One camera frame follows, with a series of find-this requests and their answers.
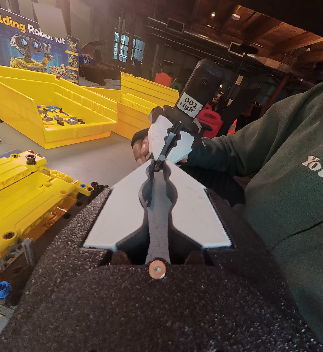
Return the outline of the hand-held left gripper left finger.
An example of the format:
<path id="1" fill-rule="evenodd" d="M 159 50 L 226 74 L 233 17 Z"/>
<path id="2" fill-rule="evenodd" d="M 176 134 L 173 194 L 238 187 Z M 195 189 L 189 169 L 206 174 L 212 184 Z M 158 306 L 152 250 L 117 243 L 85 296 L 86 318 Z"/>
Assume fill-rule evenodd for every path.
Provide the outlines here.
<path id="1" fill-rule="evenodd" d="M 143 188 L 150 160 L 116 183 L 83 243 L 85 249 L 136 252 L 150 242 L 148 206 Z"/>

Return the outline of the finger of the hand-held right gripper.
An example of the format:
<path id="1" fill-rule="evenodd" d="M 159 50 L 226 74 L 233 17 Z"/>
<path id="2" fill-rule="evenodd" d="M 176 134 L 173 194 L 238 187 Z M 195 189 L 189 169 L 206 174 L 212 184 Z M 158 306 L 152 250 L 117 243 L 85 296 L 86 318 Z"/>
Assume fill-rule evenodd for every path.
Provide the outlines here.
<path id="1" fill-rule="evenodd" d="M 173 135 L 166 149 L 162 151 L 162 160 L 169 160 L 176 164 L 185 159 L 192 151 L 195 137 L 186 131 Z"/>
<path id="2" fill-rule="evenodd" d="M 175 152 L 172 152 L 171 149 L 176 146 L 176 135 L 172 133 L 172 136 L 169 138 L 168 129 L 173 127 L 173 123 L 168 120 L 168 118 L 163 115 L 158 115 L 155 122 L 151 124 L 148 131 L 148 143 L 149 143 L 149 152 L 147 155 L 147 160 L 150 158 L 155 161 L 162 154 L 162 150 L 165 146 L 165 138 L 168 141 L 169 152 L 163 153 L 166 159 L 170 161 L 176 161 L 174 156 Z"/>

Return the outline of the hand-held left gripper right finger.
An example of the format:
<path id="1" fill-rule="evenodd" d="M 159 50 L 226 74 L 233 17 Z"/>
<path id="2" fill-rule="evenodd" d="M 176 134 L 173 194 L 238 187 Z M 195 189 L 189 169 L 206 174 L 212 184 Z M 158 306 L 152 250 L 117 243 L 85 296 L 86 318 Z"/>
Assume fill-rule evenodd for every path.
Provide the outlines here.
<path id="1" fill-rule="evenodd" d="M 172 229 L 201 249 L 230 248 L 231 240 L 206 187 L 169 160 L 164 162 Z"/>

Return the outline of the black lego beam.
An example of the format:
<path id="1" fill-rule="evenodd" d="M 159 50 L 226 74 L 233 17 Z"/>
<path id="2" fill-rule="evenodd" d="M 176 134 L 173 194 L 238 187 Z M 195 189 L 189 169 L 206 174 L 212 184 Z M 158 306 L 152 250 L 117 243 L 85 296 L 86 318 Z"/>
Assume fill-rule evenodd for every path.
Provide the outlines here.
<path id="1" fill-rule="evenodd" d="M 168 133 L 169 133 L 168 137 L 169 138 L 172 136 L 172 133 L 173 134 L 179 134 L 179 132 L 182 130 L 182 127 L 183 127 L 181 121 L 179 121 L 179 120 L 175 120 L 172 123 L 173 123 L 173 127 L 168 129 Z M 163 150 L 166 149 L 168 144 L 169 143 L 168 143 L 168 141 L 165 138 L 165 146 L 164 146 Z M 147 196 L 146 205 L 148 207 L 150 207 L 151 202 L 152 202 L 152 192 L 153 192 L 153 182 L 154 182 L 155 171 L 156 170 L 160 170 L 160 168 L 163 166 L 163 163 L 165 161 L 164 160 L 163 162 L 160 162 L 160 161 L 158 161 L 158 159 L 155 161 L 152 158 L 150 158 L 149 160 L 151 162 L 150 162 L 150 166 L 148 166 L 147 169 L 146 169 L 147 182 L 144 185 L 143 192 L 142 192 L 143 195 Z"/>

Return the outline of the yellow lego robot model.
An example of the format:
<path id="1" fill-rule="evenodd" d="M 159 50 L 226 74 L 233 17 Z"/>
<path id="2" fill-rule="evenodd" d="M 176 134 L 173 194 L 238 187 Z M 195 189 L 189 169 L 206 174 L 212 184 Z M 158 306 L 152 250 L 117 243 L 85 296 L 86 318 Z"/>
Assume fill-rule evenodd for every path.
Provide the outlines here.
<path id="1" fill-rule="evenodd" d="M 31 150 L 0 155 L 0 317 L 12 315 L 58 233 L 108 188 L 73 180 L 46 164 Z"/>

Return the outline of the pile of blue grey lego pieces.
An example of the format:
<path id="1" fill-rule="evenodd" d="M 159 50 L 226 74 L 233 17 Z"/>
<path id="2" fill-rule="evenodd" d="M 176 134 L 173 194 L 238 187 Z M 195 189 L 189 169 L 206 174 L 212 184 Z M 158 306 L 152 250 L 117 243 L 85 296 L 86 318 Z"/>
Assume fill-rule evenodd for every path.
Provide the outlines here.
<path id="1" fill-rule="evenodd" d="M 53 127 L 55 124 L 60 126 L 85 125 L 85 121 L 64 112 L 61 107 L 38 105 L 38 113 L 44 126 Z"/>

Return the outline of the person's right hand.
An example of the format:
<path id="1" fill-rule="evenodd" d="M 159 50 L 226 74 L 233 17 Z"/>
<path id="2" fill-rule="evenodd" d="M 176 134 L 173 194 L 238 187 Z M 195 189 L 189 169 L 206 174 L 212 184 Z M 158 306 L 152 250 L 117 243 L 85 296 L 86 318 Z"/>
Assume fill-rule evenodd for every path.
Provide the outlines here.
<path id="1" fill-rule="evenodd" d="M 143 165 L 147 161 L 147 156 L 150 152 L 148 136 L 136 140 L 132 148 L 133 156 L 138 166 Z"/>

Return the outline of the red plastic canister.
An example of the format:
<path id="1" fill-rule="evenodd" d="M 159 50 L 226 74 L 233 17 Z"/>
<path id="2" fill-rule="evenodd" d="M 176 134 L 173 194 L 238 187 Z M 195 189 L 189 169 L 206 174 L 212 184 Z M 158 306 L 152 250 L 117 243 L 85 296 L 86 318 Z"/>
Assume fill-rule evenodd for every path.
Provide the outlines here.
<path id="1" fill-rule="evenodd" d="M 219 130 L 224 124 L 221 116 L 208 107 L 204 107 L 199 112 L 197 119 L 201 125 L 200 135 L 210 139 L 217 136 Z"/>

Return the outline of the orange plastic canister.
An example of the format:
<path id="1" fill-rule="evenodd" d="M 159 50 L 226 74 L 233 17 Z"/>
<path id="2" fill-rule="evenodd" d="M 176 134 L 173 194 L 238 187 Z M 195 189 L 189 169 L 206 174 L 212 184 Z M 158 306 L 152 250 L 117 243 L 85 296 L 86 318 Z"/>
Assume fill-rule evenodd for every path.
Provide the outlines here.
<path id="1" fill-rule="evenodd" d="M 157 84 L 170 87 L 172 84 L 172 81 L 173 81 L 173 78 L 166 73 L 161 72 L 161 73 L 155 74 L 155 83 Z"/>

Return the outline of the black stand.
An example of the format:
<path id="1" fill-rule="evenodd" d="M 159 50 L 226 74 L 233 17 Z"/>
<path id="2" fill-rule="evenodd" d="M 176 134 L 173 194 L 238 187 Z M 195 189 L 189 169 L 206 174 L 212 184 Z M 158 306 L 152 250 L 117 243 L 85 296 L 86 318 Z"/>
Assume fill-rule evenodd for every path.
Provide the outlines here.
<path id="1" fill-rule="evenodd" d="M 228 134 L 228 131 L 233 125 L 234 121 L 237 120 L 237 118 L 241 115 L 241 111 L 245 109 L 246 105 L 250 104 L 249 98 L 254 97 L 254 89 L 251 90 L 251 93 L 249 92 L 249 90 L 247 90 L 244 93 L 240 93 L 239 97 L 235 98 L 231 104 L 227 105 L 230 100 L 230 95 L 233 92 L 234 87 L 236 86 L 236 80 L 240 74 L 240 69 L 243 66 L 243 63 L 245 62 L 247 55 L 256 55 L 258 53 L 258 49 L 256 47 L 247 44 L 240 45 L 239 50 L 242 51 L 244 55 L 240 61 L 237 70 L 235 71 L 230 80 L 225 95 L 222 97 L 221 111 L 219 114 L 221 116 L 223 124 L 217 132 L 217 137 Z"/>

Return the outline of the person in green sweatshirt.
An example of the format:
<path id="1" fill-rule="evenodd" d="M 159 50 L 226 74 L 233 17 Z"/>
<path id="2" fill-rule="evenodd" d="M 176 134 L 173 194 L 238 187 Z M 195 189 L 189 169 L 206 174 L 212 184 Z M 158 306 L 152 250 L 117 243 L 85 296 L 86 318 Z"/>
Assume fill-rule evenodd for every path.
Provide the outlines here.
<path id="1" fill-rule="evenodd" d="M 273 251 L 323 345 L 323 140 L 317 132 L 302 151 L 286 146 L 248 184 L 244 217 Z"/>

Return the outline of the yellow plastic bin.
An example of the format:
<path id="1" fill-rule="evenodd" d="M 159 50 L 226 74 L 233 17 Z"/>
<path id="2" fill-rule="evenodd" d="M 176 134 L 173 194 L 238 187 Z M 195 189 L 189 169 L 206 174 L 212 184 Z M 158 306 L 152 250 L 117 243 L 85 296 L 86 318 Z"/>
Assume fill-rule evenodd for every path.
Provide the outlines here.
<path id="1" fill-rule="evenodd" d="M 84 124 L 44 124 L 42 105 L 61 108 Z M 117 112 L 117 102 L 63 78 L 0 65 L 0 119 L 45 149 L 110 136 Z"/>

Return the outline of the blue robot kit box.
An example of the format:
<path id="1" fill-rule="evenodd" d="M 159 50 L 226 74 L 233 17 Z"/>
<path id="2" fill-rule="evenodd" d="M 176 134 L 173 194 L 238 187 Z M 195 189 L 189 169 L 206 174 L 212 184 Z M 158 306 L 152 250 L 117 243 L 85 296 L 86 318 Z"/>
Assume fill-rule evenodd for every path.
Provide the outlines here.
<path id="1" fill-rule="evenodd" d="M 0 65 L 79 83 L 79 40 L 52 37 L 38 23 L 0 8 Z"/>

